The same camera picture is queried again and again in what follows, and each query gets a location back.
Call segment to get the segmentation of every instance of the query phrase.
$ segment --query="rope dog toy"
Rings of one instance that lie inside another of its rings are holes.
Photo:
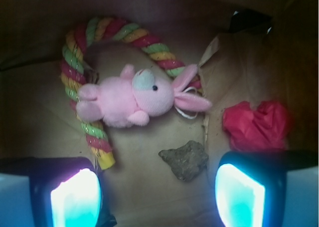
[[[108,136],[101,121],[82,120],[77,115],[76,106],[79,102],[78,90],[89,83],[83,66],[83,56],[94,42],[110,38],[140,48],[172,78],[179,76],[185,69],[185,64],[176,60],[175,55],[157,36],[151,35],[138,24],[121,18],[96,17],[67,33],[66,44],[62,48],[61,81],[65,85],[67,96],[71,99],[70,106],[76,112],[76,117],[81,121],[81,127],[86,133],[88,146],[102,170],[112,167],[115,163]],[[188,87],[202,92],[197,74]]]

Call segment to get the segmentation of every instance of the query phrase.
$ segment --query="bunny head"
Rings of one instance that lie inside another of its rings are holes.
[[[186,93],[184,89],[197,74],[197,66],[190,65],[173,81],[154,77],[150,70],[136,73],[132,81],[133,94],[138,106],[149,116],[159,116],[172,106],[193,112],[204,112],[212,104],[205,98]]]
[[[171,84],[163,78],[155,77],[149,69],[135,74],[132,90],[138,106],[149,116],[160,116],[174,104]]]

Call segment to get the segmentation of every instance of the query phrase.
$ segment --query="braided rope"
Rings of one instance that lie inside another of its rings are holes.
[[[62,48],[61,81],[65,85],[65,92],[71,99],[70,106],[74,111],[79,101],[77,91],[88,82],[84,76],[83,56],[91,44],[108,38],[140,48],[172,78],[178,76],[185,68],[185,64],[176,60],[175,55],[161,43],[157,36],[151,35],[138,24],[121,18],[93,18],[87,24],[79,25],[75,30],[68,32],[66,44]],[[189,86],[202,92],[198,75]],[[115,160],[101,121],[86,123],[78,116],[77,119],[81,121],[88,146],[97,158],[101,169],[112,167]]]

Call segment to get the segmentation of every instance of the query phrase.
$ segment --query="white string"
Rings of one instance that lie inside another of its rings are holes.
[[[197,89],[196,89],[195,87],[193,87],[193,86],[190,86],[189,88],[185,89],[183,92],[184,92],[184,93],[187,93],[188,91],[192,91],[192,90],[194,90],[195,93],[197,94]],[[193,120],[193,119],[195,119],[195,118],[197,117],[197,115],[198,115],[198,112],[196,112],[196,114],[195,114],[194,116],[190,116],[190,115],[187,115],[187,114],[186,114],[185,112],[183,112],[182,110],[180,110],[178,107],[176,107],[176,106],[174,106],[174,107],[175,107],[176,111],[177,111],[182,117],[184,117],[184,118],[186,118],[186,119]]]

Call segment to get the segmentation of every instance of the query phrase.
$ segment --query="stone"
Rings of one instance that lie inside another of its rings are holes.
[[[159,156],[169,164],[174,175],[185,182],[201,173],[208,161],[203,145],[196,141],[189,141],[177,149],[162,150]]]

